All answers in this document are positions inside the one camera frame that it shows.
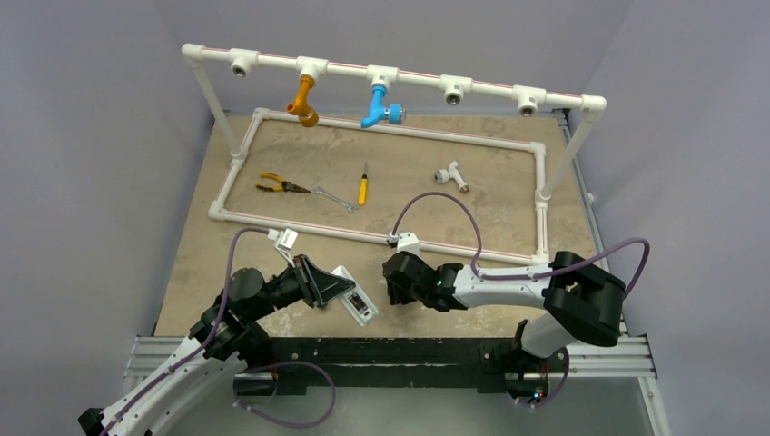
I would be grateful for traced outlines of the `white AC remote control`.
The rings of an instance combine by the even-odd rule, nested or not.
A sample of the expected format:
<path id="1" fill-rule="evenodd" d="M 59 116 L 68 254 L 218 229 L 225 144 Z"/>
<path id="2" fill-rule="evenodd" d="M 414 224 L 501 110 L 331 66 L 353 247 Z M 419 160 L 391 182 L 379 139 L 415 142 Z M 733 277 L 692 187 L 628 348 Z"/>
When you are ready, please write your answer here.
<path id="1" fill-rule="evenodd" d="M 370 325 L 380 312 L 368 294 L 364 292 L 344 266 L 339 265 L 331 273 L 354 282 L 355 286 L 351 290 L 344 292 L 339 297 L 339 300 L 359 326 L 366 327 Z"/>

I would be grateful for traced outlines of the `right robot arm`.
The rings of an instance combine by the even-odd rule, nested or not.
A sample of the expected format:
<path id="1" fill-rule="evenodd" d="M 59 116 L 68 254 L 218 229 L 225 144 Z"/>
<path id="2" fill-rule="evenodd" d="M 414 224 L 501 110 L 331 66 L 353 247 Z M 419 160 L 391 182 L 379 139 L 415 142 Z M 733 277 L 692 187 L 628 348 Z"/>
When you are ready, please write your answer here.
<path id="1" fill-rule="evenodd" d="M 437 312 L 488 305 L 544 310 L 519 325 L 509 346 L 512 362 L 523 370 L 573 342 L 609 348 L 620 337 L 625 284 L 572 252 L 529 267 L 477 270 L 461 263 L 433 268 L 414 253 L 398 252 L 382 265 L 382 275 L 392 305 L 420 302 Z"/>

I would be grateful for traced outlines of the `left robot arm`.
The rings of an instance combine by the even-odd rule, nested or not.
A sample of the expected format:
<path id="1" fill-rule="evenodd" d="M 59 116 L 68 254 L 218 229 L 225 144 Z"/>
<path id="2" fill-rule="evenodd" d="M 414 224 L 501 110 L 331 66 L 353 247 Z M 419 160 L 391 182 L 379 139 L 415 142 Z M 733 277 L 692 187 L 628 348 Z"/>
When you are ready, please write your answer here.
<path id="1" fill-rule="evenodd" d="M 171 355 L 129 394 L 78 418 L 87 435 L 165 435 L 210 391 L 237 372 L 257 372 L 275 362 L 272 339 L 258 321 L 296 302 L 324 306 L 353 291 L 349 275 L 316 267 L 304 255 L 265 278 L 241 268 L 227 280 Z"/>

